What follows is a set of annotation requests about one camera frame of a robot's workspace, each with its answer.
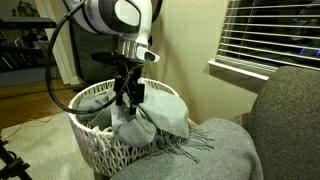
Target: window sill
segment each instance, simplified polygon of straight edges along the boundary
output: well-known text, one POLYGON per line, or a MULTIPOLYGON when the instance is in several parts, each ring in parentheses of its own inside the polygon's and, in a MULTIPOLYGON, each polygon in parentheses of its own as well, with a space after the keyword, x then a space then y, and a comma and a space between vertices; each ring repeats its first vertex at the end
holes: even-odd
POLYGON ((233 67, 233 66, 225 65, 225 64, 216 62, 213 59, 210 59, 208 61, 208 64, 213 65, 213 66, 217 66, 217 67, 221 67, 221 68, 224 68, 224 69, 227 69, 227 70, 230 70, 230 71, 235 71, 235 72, 238 72, 238 73, 241 73, 241 74, 245 74, 245 75, 248 75, 248 76, 251 76, 251 77, 255 77, 255 78, 258 78, 258 79, 262 79, 262 80, 265 80, 265 81, 267 81, 269 79, 268 76, 261 75, 261 74, 258 74, 258 73, 254 73, 254 72, 250 72, 250 71, 243 70, 243 69, 240 69, 240 68, 236 68, 236 67, 233 67))

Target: window blinds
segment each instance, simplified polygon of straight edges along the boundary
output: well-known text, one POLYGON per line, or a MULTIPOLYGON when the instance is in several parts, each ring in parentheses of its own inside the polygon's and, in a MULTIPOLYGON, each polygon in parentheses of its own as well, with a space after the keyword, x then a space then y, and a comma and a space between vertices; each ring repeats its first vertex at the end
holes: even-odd
POLYGON ((320 70, 320 0, 230 0, 216 59, 320 70))

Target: wall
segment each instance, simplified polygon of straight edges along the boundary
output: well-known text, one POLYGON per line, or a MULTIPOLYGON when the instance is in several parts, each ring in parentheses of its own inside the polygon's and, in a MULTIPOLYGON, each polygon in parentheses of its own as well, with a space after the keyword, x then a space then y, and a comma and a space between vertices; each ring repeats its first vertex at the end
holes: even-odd
MULTIPOLYGON (((67 14, 68 11, 63 3, 62 0, 50 0, 51 2, 51 6, 52 6, 52 10, 55 14, 55 20, 58 24, 58 22, 63 18, 64 14, 67 14)), ((70 75, 69 75, 69 79, 70 79, 70 84, 78 84, 79 83, 79 79, 77 79, 77 71, 75 68, 75 64, 74 64, 74 58, 73 58, 73 51, 72 51, 72 45, 71 45, 71 40, 70 40, 70 30, 69 30, 69 24, 65 23, 65 25, 63 26, 63 28, 61 28, 60 31, 60 35, 61 35, 61 39, 62 42, 64 44, 64 48, 65 48, 65 52, 66 52, 66 61, 68 61, 69 68, 66 68, 67 71, 71 71, 70 75)))
POLYGON ((249 112, 263 81, 210 67, 223 27, 228 0, 167 0, 153 24, 158 64, 146 76, 173 87, 186 102, 190 118, 233 117, 249 112))

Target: basket rim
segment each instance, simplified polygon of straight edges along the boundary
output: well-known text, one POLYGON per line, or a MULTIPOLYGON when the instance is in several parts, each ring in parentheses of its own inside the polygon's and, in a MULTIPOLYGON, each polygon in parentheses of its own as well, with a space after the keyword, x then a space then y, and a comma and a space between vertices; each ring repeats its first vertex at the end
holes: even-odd
MULTIPOLYGON (((156 81, 156 80, 152 80, 152 79, 148 79, 148 78, 140 78, 140 79, 143 80, 143 81, 147 81, 147 82, 149 81, 149 82, 161 84, 162 86, 170 89, 175 96, 178 96, 178 97, 179 97, 179 94, 178 94, 173 88, 171 88, 170 86, 168 86, 168 85, 166 85, 166 84, 164 84, 164 83, 162 83, 162 82, 160 82, 160 81, 156 81)), ((114 80, 115 80, 115 79, 110 79, 110 80, 102 81, 102 82, 93 84, 93 85, 91 85, 91 86, 83 89, 83 90, 80 91, 74 98, 72 98, 72 100, 70 101, 68 107, 71 108, 71 109, 73 109, 73 105, 74 105, 75 101, 76 101, 80 96, 82 96, 86 91, 88 91, 88 90, 90 90, 90 89, 92 89, 92 88, 95 88, 95 87, 104 85, 104 84, 111 83, 111 82, 113 82, 114 80)), ((93 129, 90 129, 90 128, 88 128, 88 127, 86 127, 86 126, 84 126, 84 125, 82 125, 82 124, 79 123, 79 121, 78 121, 77 118, 76 118, 76 114, 68 113, 68 116, 69 116, 70 120, 71 120, 78 128, 80 128, 81 130, 86 131, 86 132, 88 132, 88 133, 93 132, 93 129)))

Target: blanket fringe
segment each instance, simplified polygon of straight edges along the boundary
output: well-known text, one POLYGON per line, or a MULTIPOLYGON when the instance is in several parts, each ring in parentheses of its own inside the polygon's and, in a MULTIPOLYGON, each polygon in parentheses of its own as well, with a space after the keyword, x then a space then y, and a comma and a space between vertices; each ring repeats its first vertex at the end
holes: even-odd
POLYGON ((199 163, 199 158, 184 150, 184 146, 207 151, 214 149, 214 147, 209 144, 209 142, 214 139, 207 138, 206 134, 207 132, 205 131, 189 127, 189 138, 184 138, 158 129, 153 142, 144 147, 147 151, 146 158, 151 159, 152 156, 158 156, 162 153, 173 153, 176 155, 184 155, 194 162, 199 163))

